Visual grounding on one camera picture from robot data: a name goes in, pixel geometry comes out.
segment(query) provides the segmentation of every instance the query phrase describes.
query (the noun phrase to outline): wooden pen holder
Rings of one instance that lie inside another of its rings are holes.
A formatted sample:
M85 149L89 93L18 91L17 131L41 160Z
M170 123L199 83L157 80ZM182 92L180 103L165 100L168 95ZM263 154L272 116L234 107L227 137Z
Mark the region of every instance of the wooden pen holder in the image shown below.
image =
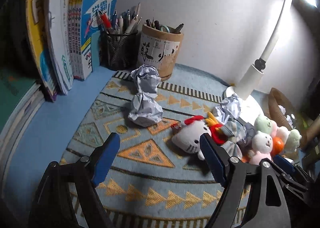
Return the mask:
M168 28L170 33L143 24L138 50L137 66L146 64L155 67L161 81L171 77L184 36L183 33L172 34L174 28Z

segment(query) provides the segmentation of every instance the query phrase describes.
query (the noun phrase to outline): red pen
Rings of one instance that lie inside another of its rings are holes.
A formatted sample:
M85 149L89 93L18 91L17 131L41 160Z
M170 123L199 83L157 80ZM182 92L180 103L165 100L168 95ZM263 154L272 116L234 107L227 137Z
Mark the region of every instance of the red pen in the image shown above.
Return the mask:
M106 29L112 29L111 22L110 22L108 16L106 15L106 13L103 13L101 10L98 10L98 13L99 13L100 19L102 20L103 25L106 27Z

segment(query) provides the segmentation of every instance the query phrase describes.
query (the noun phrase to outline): orange ball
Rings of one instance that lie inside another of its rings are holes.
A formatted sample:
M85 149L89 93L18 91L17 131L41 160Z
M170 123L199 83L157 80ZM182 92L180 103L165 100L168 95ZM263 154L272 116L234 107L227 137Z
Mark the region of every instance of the orange ball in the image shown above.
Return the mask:
M278 155L284 149L284 143L279 137L272 138L273 148L271 151L271 156Z

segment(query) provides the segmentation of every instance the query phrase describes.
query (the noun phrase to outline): basket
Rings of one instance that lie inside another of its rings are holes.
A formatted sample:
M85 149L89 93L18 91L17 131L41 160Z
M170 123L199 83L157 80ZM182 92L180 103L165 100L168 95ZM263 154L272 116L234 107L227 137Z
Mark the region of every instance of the basket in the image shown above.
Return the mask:
M131 68L137 63L136 35L107 34L102 31L99 45L101 50L101 63L113 71Z

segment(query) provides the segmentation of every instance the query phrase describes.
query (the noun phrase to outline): white bear plush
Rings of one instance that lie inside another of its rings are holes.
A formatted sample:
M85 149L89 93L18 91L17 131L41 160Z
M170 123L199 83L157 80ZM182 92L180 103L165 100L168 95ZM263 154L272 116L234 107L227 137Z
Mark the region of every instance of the white bear plush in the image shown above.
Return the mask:
M189 154L197 153L198 158L204 160L204 156L200 150L200 136L203 133L208 133L211 136L211 131L204 121L195 120L181 128L181 130L171 138L171 141L183 151Z
M255 152L254 156L250 159L250 164L259 165L260 161L264 158L271 159L271 151L273 148L272 137L261 131L252 139L252 149Z

